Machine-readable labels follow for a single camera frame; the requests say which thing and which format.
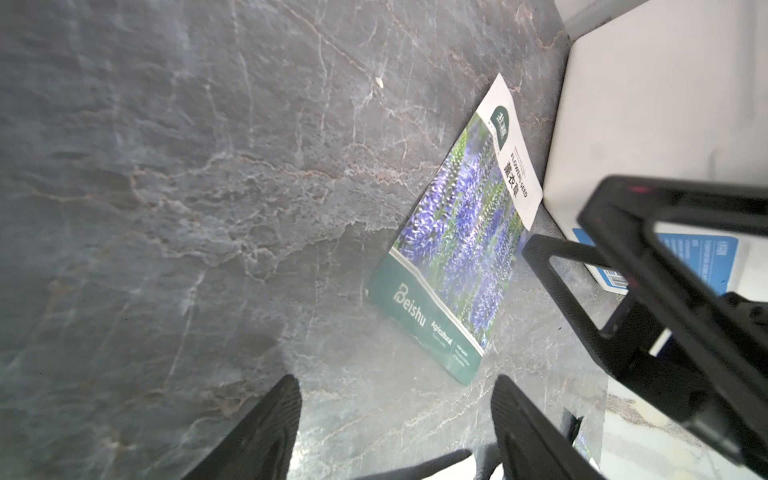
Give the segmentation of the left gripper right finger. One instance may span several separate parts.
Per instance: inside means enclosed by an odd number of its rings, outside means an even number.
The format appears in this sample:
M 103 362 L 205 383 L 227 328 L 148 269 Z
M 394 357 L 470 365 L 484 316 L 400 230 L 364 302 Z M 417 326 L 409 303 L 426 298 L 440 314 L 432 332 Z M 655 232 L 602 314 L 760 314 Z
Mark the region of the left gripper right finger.
M 506 479 L 602 478 L 506 375 L 495 381 L 491 415 Z

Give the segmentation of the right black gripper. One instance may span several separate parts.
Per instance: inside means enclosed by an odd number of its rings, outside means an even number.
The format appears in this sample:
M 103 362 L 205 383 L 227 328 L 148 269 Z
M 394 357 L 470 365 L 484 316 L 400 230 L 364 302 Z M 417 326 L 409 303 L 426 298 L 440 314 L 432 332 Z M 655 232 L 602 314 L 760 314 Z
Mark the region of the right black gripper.
M 659 240 L 655 227 L 668 222 L 763 237 L 766 189 L 613 175 L 600 182 L 578 221 L 596 247 L 534 234 L 522 255 L 592 360 L 722 456 L 765 473 L 767 307 L 715 294 Z M 625 296 L 597 327 L 553 267 L 554 257 L 616 268 L 689 365 L 649 354 L 631 363 L 635 299 Z

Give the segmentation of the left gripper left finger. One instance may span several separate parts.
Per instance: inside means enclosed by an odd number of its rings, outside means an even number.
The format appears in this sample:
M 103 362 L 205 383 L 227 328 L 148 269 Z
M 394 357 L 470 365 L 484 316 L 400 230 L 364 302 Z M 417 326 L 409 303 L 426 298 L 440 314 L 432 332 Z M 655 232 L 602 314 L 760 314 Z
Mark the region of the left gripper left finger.
M 187 479 L 285 479 L 298 434 L 302 396 L 286 375 L 185 477 Z

